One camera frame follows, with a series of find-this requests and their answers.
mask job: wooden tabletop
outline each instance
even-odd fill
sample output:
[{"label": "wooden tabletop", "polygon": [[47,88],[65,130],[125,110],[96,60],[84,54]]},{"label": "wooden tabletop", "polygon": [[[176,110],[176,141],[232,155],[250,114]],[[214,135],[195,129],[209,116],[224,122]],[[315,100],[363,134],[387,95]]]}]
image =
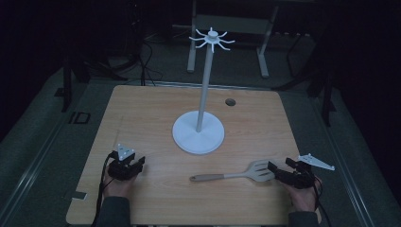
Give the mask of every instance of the wooden tabletop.
[{"label": "wooden tabletop", "polygon": [[[280,168],[287,157],[297,159],[282,101],[269,91],[209,89],[206,112],[223,124],[222,145],[206,155],[181,150],[172,137],[176,119],[199,108],[201,89],[116,86],[77,191],[85,200],[71,202],[70,224],[92,223],[101,170],[117,144],[146,156],[135,182],[131,222],[149,225],[287,224],[290,200],[275,180],[257,183],[246,178],[193,183],[206,173],[236,173],[255,160],[271,159]],[[227,98],[235,106],[225,104]]]}]

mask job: dark sleeve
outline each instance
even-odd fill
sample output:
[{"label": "dark sleeve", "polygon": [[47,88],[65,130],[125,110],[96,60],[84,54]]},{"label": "dark sleeve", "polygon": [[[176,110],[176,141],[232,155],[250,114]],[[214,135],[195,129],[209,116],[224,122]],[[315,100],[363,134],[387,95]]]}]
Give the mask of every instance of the dark sleeve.
[{"label": "dark sleeve", "polygon": [[288,227],[319,227],[315,212],[292,212],[288,215]]},{"label": "dark sleeve", "polygon": [[130,201],[123,197],[107,197],[103,200],[96,227],[130,227]]}]

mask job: slotted turner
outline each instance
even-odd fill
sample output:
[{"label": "slotted turner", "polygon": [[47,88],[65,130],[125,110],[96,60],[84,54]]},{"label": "slotted turner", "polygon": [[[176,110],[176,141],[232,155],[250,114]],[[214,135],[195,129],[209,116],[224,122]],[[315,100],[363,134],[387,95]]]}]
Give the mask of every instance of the slotted turner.
[{"label": "slotted turner", "polygon": [[251,162],[248,169],[241,173],[226,173],[226,174],[202,174],[190,177],[191,182],[207,182],[213,180],[227,178],[250,178],[256,182],[266,182],[274,178],[274,173],[268,170],[269,160],[259,160]]}]

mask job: beige spatula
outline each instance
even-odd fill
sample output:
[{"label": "beige spatula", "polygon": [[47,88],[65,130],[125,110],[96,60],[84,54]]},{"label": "beige spatula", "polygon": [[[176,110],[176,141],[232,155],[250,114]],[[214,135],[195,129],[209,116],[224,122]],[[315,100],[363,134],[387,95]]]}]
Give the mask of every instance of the beige spatula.
[{"label": "beige spatula", "polygon": [[227,178],[251,178],[257,182],[266,182],[274,178],[274,173],[268,170],[269,160],[259,160],[251,162],[248,169],[241,173],[226,173],[226,174],[202,174],[190,177],[191,182],[206,182]]}]

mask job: stand base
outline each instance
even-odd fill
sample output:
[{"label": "stand base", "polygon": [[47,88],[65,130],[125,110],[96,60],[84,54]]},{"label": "stand base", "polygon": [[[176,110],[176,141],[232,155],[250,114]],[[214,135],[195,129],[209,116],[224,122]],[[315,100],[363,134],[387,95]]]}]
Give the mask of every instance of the stand base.
[{"label": "stand base", "polygon": [[204,112],[201,131],[197,132],[198,111],[181,115],[173,126],[173,138],[188,153],[206,154],[217,149],[224,140],[224,127],[217,117]]}]

